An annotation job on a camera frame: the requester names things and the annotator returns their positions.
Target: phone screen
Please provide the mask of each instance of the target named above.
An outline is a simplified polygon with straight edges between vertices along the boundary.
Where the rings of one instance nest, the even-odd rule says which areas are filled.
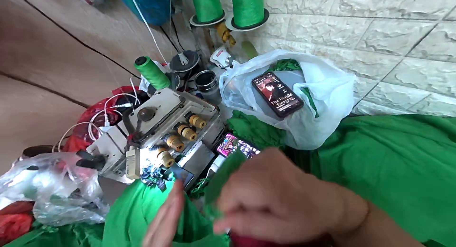
[[[299,97],[274,73],[266,73],[253,81],[259,92],[266,98],[277,115],[284,117],[303,105]]]
[[[221,155],[225,157],[228,157],[228,155],[230,155],[232,152],[235,152],[238,148],[248,159],[260,153],[260,151],[257,148],[249,145],[241,139],[238,139],[231,133],[227,133],[225,135],[225,139],[217,147],[217,152],[219,152]]]

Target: stone-textured wall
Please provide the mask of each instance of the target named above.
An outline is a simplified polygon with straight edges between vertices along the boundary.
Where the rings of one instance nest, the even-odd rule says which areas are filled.
[[[232,10],[231,0],[221,0]],[[357,114],[456,116],[456,0],[265,0],[259,53],[326,57],[357,75]]]

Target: phone case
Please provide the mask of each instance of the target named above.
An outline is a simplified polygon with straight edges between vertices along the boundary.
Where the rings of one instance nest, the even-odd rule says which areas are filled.
[[[293,110],[288,111],[288,112],[287,112],[286,114],[284,114],[284,115],[280,114],[279,111],[278,111],[276,108],[274,108],[274,106],[269,102],[269,100],[265,97],[265,95],[261,92],[261,90],[259,90],[258,86],[255,84],[255,80],[258,79],[258,78],[263,77],[265,74],[268,74],[268,73],[264,73],[264,74],[262,74],[262,75],[260,75],[260,76],[258,76],[258,77],[256,77],[256,78],[254,78],[254,79],[252,80],[252,85],[255,87],[255,89],[259,92],[259,94],[263,97],[263,99],[266,101],[266,103],[269,105],[269,107],[274,111],[274,113],[275,113],[279,118],[282,118],[282,119],[283,119],[283,118],[285,118],[286,116],[292,114],[293,112],[295,112],[295,111],[301,109],[301,108],[304,106],[304,102],[301,100],[301,98],[299,98],[299,97],[293,92],[293,90],[291,90],[288,86],[286,86],[286,84],[283,83],[283,81],[282,81],[277,75],[275,75],[274,73],[272,73],[272,74],[275,75],[275,76],[280,80],[280,82],[282,82],[282,84],[283,84],[284,86],[286,86],[286,87],[287,87],[287,88],[296,96],[296,98],[299,100],[299,105],[296,106],[296,108],[294,108]]]

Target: green thread spool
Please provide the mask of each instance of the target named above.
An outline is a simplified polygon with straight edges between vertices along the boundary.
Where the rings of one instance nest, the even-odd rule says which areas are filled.
[[[237,27],[249,27],[265,18],[263,0],[233,0],[234,23]]]
[[[141,56],[136,59],[136,61],[134,61],[134,67],[157,90],[164,89],[171,84],[168,76],[165,75],[148,56]]]
[[[223,16],[220,0],[193,0],[199,23],[217,21]]]

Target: white plastic bag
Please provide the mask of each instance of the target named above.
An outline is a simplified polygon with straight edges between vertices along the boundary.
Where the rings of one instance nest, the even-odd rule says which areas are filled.
[[[274,73],[305,102],[302,109],[284,119],[274,114],[252,85],[255,77],[282,59],[297,60],[302,73]],[[301,150],[313,150],[320,147],[341,119],[350,114],[354,102],[354,81],[354,74],[338,69],[328,60],[305,53],[274,50],[223,73],[219,87],[226,106],[286,130],[287,145]],[[316,111],[301,90],[304,87],[309,89]]]
[[[33,215],[44,225],[103,223],[109,206],[101,199],[98,171],[76,166],[79,159],[57,152],[17,161],[0,177],[0,197],[35,201]]]

